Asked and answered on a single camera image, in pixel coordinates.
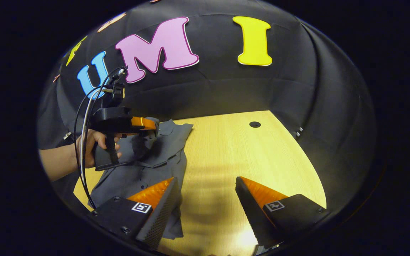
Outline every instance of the black handle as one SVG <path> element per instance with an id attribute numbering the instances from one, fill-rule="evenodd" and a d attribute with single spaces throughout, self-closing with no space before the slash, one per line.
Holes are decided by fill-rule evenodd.
<path id="1" fill-rule="evenodd" d="M 118 167 L 120 162 L 118 161 L 117 151 L 115 149 L 114 137 L 109 134 L 105 134 L 105 145 L 107 149 L 102 149 L 98 146 L 98 143 L 94 145 L 94 163 L 96 165 L 96 171 L 107 170 L 113 167 Z"/>

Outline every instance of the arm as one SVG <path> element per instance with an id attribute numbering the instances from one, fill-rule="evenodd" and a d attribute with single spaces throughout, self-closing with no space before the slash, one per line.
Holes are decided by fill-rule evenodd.
<path id="1" fill-rule="evenodd" d="M 122 134 L 118 133 L 114 138 L 115 143 L 118 142 Z M 80 136 L 77 143 L 77 153 L 80 155 L 80 141 L 82 137 Z M 97 142 L 99 147 L 107 149 L 105 146 L 105 135 L 97 131 L 88 130 L 88 138 L 86 140 L 85 149 L 85 168 L 92 168 L 94 164 L 93 147 Z M 62 146 L 56 149 L 45 149 L 39 150 L 39 155 L 41 157 L 42 164 L 44 165 L 44 170 L 47 173 L 50 181 L 58 180 L 70 173 L 78 170 L 77 159 L 75 158 L 74 144 L 67 146 Z"/>

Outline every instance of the cable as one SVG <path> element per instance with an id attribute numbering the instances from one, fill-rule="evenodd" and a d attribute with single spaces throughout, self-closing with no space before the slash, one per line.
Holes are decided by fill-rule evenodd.
<path id="1" fill-rule="evenodd" d="M 83 105 L 85 99 L 86 99 L 92 92 L 94 92 L 94 91 L 97 90 L 97 89 L 99 89 L 99 92 L 98 92 L 98 95 L 99 95 L 99 94 L 101 93 L 101 91 L 102 91 L 102 88 L 103 88 L 104 85 L 105 85 L 105 82 L 106 82 L 107 79 L 110 77 L 110 75 L 112 75 L 115 71 L 120 70 L 120 69 L 127 70 L 127 66 L 121 66 L 121 67 L 115 68 L 113 71 L 111 71 L 111 72 L 106 76 L 106 78 L 104 79 L 104 81 L 102 82 L 102 84 L 101 84 L 100 87 L 96 87 L 96 88 L 92 89 L 90 92 L 88 92 L 88 94 L 86 94 L 86 96 L 82 99 L 82 102 L 80 103 L 80 105 L 79 105 L 79 107 L 78 107 L 77 115 L 76 115 L 76 117 L 75 117 L 74 131 L 73 131 L 74 149 L 75 149 L 75 159 L 76 159 L 76 161 L 77 161 L 77 168 L 78 168 L 79 173 L 80 173 L 80 179 L 82 180 L 82 185 L 83 185 L 83 188 L 84 188 L 84 190 L 85 190 L 86 196 L 87 196 L 88 200 L 90 201 L 91 205 L 93 206 L 93 208 L 95 208 L 95 209 L 96 209 L 96 206 L 95 206 L 95 204 L 94 204 L 93 200 L 91 199 L 91 196 L 90 196 L 90 194 L 89 194 L 89 192 L 88 192 L 88 186 L 87 186 L 87 184 L 86 184 L 85 171 L 82 170 L 81 164 L 80 164 L 80 162 L 79 162 L 79 157 L 78 157 L 77 138 L 75 137 L 75 133 L 76 133 L 76 130 L 77 130 L 78 115 L 79 115 L 80 109 L 82 108 L 82 105 Z M 96 93 L 94 93 L 93 96 L 91 96 L 91 98 L 90 98 L 90 100 L 89 100 L 88 103 L 90 103 L 91 100 L 93 100 L 94 95 L 96 95 Z M 91 107 L 91 111 L 93 110 L 93 107 L 94 107 L 95 102 L 96 102 L 96 99 L 93 100 L 93 105 L 92 105 L 92 107 Z M 84 118 L 84 120 L 83 120 L 83 123 L 84 123 L 84 124 L 86 123 L 86 127 L 88 127 L 89 118 L 86 118 L 86 116 L 85 116 L 85 118 Z M 83 143 L 83 147 L 81 147 L 81 152 L 83 152 L 83 149 L 86 148 L 86 139 L 83 139 L 83 138 L 87 138 L 87 137 L 88 137 L 88 129 L 85 130 L 85 136 L 83 136 L 83 131 L 82 131 L 82 143 Z M 84 158 L 83 158 L 83 160 L 82 160 L 82 165 L 85 166 L 85 159 L 84 159 Z"/>

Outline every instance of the yellow letter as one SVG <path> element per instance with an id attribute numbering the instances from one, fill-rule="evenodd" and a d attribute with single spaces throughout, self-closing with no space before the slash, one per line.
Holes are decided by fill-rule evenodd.
<path id="1" fill-rule="evenodd" d="M 72 48 L 72 50 L 70 51 L 69 59 L 67 60 L 67 63 L 65 64 L 65 66 L 67 66 L 69 62 L 74 58 L 75 52 L 78 50 L 78 48 L 80 47 L 80 45 L 82 44 L 83 40 L 85 40 L 86 37 L 88 36 L 85 36 L 83 39 L 80 40 L 80 42 L 78 42 L 76 46 L 74 46 L 74 48 Z"/>
<path id="2" fill-rule="evenodd" d="M 243 53 L 238 62 L 244 65 L 270 65 L 272 58 L 267 52 L 267 29 L 270 24 L 255 18 L 237 16 L 233 21 L 243 30 Z"/>

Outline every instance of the screw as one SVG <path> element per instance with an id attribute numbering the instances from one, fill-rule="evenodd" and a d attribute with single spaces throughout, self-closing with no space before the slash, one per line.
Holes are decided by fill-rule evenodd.
<path id="1" fill-rule="evenodd" d="M 127 235 L 129 232 L 131 232 L 130 229 L 128 229 L 128 228 L 125 227 L 125 226 L 121 227 L 121 231 L 122 231 L 124 234 L 126 234 L 126 235 Z"/>

